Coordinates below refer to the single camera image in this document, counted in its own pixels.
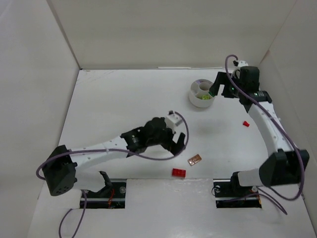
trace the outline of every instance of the white wall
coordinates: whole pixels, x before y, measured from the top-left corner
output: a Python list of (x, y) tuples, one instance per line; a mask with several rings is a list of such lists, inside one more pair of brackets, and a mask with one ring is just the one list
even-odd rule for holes
[(45, 0), (0, 0), (0, 237), (27, 235), (78, 70)]
[(261, 87), (270, 92), (286, 130), (311, 159), (304, 195), (317, 230), (317, 0), (297, 0), (260, 64)]
[(295, 0), (49, 0), (83, 68), (259, 64)]

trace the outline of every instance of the small red block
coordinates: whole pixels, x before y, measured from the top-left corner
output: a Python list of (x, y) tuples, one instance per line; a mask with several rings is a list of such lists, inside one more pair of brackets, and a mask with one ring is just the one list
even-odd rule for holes
[(184, 178), (186, 177), (186, 170), (173, 169), (172, 176)]
[(243, 125), (245, 125), (246, 127), (249, 127), (250, 124), (247, 121), (244, 121)]

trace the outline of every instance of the brown rectangular object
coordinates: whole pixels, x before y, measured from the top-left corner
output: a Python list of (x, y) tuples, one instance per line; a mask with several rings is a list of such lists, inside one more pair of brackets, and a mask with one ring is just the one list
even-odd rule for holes
[(190, 166), (193, 166), (194, 164), (198, 163), (200, 160), (202, 160), (202, 158), (200, 157), (199, 154), (197, 154), (194, 157), (190, 158), (188, 160), (188, 163), (190, 164)]

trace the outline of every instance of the white table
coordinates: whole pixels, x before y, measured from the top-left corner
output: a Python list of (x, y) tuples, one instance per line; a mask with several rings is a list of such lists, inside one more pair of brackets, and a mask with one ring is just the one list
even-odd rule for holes
[[(73, 148), (107, 141), (153, 117), (163, 117), (169, 110), (185, 117), (190, 141), (187, 149), (170, 161), (130, 157), (100, 164), (98, 170), (106, 171), (110, 178), (131, 179), (126, 208), (88, 210), (77, 238), (316, 237), (302, 199), (281, 201), (288, 216), (264, 199), (263, 209), (216, 209), (212, 178), (229, 178), (235, 171), (259, 167), (267, 158), (255, 123), (237, 99), (218, 96), (205, 110), (189, 102), (191, 83), (201, 78), (214, 81), (219, 70), (80, 71), (60, 144)], [(245, 120), (250, 127), (242, 126)], [(145, 154), (170, 155), (159, 146)], [(191, 167), (187, 160), (196, 154), (203, 160)], [(185, 169), (187, 179), (171, 179), (172, 168)], [(297, 186), (278, 190), (291, 196)], [(58, 237), (61, 218), (67, 209), (79, 207), (79, 199), (76, 190), (51, 197), (44, 185), (28, 237)], [(65, 237), (74, 231), (80, 214), (80, 209), (74, 210), (65, 219)]]

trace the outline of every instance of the red wire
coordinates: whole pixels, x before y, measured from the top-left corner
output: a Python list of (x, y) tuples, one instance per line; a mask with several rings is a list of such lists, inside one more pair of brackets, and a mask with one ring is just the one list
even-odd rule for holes
[(109, 208), (110, 208), (110, 205), (111, 205), (113, 196), (114, 196), (114, 188), (111, 190), (111, 196), (110, 196), (110, 198), (109, 198), (109, 200), (108, 200)]

